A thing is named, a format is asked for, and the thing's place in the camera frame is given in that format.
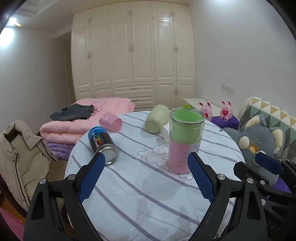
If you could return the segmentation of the glass jar green pink liner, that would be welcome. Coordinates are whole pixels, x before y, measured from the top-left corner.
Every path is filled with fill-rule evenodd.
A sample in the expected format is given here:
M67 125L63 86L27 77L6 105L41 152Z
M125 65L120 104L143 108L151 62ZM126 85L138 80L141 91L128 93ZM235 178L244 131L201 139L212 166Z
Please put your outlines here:
M177 174L189 173L187 158L201 145L206 117L197 109L174 108L170 112L168 168Z

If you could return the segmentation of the pink plastic cup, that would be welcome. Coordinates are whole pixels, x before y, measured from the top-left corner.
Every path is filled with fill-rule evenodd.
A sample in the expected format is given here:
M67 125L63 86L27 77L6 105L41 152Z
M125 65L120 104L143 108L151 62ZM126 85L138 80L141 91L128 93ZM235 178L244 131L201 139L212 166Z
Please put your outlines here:
M122 127L122 119L119 118L116 114L111 112L106 112L102 115L99 120L100 125L112 132L118 132Z

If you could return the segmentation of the white paper cup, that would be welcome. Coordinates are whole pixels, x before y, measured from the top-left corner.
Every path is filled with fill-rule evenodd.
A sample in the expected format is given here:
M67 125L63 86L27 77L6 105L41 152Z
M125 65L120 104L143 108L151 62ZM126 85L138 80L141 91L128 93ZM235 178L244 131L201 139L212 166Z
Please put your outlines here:
M161 127L161 136L167 143L170 141L170 123Z

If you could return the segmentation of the pale green cup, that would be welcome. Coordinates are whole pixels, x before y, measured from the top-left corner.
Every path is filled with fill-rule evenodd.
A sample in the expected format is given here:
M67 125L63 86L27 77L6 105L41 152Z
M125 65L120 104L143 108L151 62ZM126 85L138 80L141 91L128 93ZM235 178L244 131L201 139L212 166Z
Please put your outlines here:
M159 104L152 108L144 123L144 128L152 134L159 134L162 126L166 125L170 118L170 110L165 105Z

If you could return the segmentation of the grey bear plush cushion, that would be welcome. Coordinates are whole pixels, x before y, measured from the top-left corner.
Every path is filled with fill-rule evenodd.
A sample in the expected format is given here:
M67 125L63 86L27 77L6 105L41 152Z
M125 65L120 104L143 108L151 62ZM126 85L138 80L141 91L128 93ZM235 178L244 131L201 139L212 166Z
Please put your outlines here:
M276 184L279 176L259 166L254 157L257 152L262 151L274 160L279 160L285 144L285 132L279 127L268 128L261 114L251 118L239 131L233 128L223 130L236 142L245 163L262 174L269 181L269 185Z

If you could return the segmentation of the pink bag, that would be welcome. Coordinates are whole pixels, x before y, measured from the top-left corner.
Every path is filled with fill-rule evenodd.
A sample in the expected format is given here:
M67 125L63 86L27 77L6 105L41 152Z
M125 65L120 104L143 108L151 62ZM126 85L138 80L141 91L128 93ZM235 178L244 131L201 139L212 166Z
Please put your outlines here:
M23 240L24 225L1 208L1 240Z

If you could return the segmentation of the triangle pattern quilted blanket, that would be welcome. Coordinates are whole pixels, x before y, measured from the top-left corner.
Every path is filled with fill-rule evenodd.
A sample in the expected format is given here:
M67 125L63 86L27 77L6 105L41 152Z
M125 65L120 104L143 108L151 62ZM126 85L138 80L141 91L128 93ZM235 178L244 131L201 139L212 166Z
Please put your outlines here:
M285 144L280 159L295 163L295 118L269 102L252 96L245 101L240 109L238 129L242 130L247 121L258 114L264 116L268 128L279 127L283 129L285 132Z

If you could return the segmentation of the purple cushion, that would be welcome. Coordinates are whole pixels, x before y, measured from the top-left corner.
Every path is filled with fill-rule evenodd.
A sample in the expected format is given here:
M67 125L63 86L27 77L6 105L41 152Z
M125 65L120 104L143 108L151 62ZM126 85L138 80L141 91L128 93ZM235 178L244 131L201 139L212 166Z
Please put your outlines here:
M213 116L211 122L221 129L232 128L237 130L239 127L239 120L234 115L227 121L225 121L223 118L219 118L219 116Z

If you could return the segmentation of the purple folded blanket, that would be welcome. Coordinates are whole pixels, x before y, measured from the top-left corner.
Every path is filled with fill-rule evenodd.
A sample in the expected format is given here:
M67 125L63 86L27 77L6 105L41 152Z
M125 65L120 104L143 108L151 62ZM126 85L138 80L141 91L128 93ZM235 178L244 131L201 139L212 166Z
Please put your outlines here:
M48 142L48 146L59 160L64 161L67 161L69 159L72 149L74 148L74 145L53 142Z

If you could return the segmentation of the right pink bunny plush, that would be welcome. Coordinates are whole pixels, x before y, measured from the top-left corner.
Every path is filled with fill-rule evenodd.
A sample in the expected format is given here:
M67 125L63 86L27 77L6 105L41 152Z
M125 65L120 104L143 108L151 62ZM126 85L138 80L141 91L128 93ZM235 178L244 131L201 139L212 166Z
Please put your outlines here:
M222 101L223 107L220 111L219 118L224 119L224 121L228 121L232 118L232 104L231 101Z

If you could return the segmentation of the pink bunny plush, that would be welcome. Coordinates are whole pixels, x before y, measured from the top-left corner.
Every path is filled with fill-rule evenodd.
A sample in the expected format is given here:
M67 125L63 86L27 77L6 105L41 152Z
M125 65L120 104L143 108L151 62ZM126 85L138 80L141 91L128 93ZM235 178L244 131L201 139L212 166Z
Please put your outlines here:
M212 117L213 117L213 113L212 113L212 108L211 108L211 104L209 101L206 101L205 104L203 104L202 102L199 102L200 106L201 106L201 112L205 115L206 120L211 121Z
M224 121L228 121L232 118L232 104L231 101L222 101L223 107L220 111L219 118L224 119Z

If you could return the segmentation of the pink folded quilt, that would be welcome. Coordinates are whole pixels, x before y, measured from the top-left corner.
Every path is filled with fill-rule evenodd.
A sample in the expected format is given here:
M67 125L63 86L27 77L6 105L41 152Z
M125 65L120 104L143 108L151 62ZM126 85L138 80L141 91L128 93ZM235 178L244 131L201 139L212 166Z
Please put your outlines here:
M129 98L85 98L76 102L80 105L94 106L94 113L86 120L50 121L40 128L41 136L48 142L74 145L94 126L106 112L117 116L134 111L135 104Z

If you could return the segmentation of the blue black spray can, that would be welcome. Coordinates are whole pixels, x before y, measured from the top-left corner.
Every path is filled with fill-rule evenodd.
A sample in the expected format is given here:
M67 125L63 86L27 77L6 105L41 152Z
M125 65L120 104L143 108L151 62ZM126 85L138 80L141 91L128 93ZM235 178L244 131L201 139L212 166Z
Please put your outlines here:
M88 140L93 153L102 153L105 156L105 164L113 164L119 157L119 149L105 128L95 126L88 132Z

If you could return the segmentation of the dark grey garment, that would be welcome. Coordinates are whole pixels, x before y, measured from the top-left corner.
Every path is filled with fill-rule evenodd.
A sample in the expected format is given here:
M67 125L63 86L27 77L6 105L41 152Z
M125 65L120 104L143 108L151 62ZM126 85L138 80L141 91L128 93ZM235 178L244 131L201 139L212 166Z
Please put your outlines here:
M73 104L62 108L60 112L54 112L50 115L53 121L74 121L86 120L91 117L94 112L93 105Z

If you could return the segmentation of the white wall socket strip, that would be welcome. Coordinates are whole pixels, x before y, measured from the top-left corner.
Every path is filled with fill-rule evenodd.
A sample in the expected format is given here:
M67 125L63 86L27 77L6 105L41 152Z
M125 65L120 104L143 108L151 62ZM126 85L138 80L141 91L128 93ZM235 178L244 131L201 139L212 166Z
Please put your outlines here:
M230 86L230 85L227 85L227 84L222 84L221 88L223 90L225 90L226 92L234 93L234 87L233 86Z

